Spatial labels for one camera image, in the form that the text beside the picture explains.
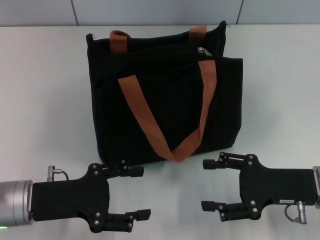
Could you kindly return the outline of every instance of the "white table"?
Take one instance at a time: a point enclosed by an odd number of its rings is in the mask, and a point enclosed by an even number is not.
[[[47,166],[82,177],[100,162],[91,106],[86,34],[107,38],[181,33],[189,26],[0,28],[0,181],[45,182]],[[270,168],[320,165],[320,25],[232,25],[224,55],[243,58],[242,127],[226,151],[253,153]],[[111,213],[151,209],[132,233],[91,233],[79,218],[35,222],[0,231],[2,240],[317,240],[320,211],[307,206],[307,225],[284,206],[261,219],[221,222],[201,201],[240,202],[239,171],[203,170],[203,159],[145,165],[144,177],[111,179]],[[295,207],[289,208],[292,217]]]

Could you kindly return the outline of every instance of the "brown strap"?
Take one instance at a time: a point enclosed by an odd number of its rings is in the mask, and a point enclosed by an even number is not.
[[[161,157],[182,162],[199,147],[204,133],[210,102],[217,85],[216,63],[214,60],[199,61],[203,80],[203,100],[199,127],[185,138],[172,152],[155,120],[135,75],[118,79],[124,97],[133,115],[148,138],[154,151]]]
[[[128,38],[131,37],[119,30],[110,33],[110,52],[112,54],[124,54],[128,52]]]
[[[207,33],[207,26],[196,26],[190,29],[189,41],[190,42],[203,42]]]
[[[203,42],[205,40],[207,26],[196,26],[190,29],[190,42]],[[119,30],[110,33],[110,52],[112,54],[124,54],[128,52],[128,38],[131,37]]]

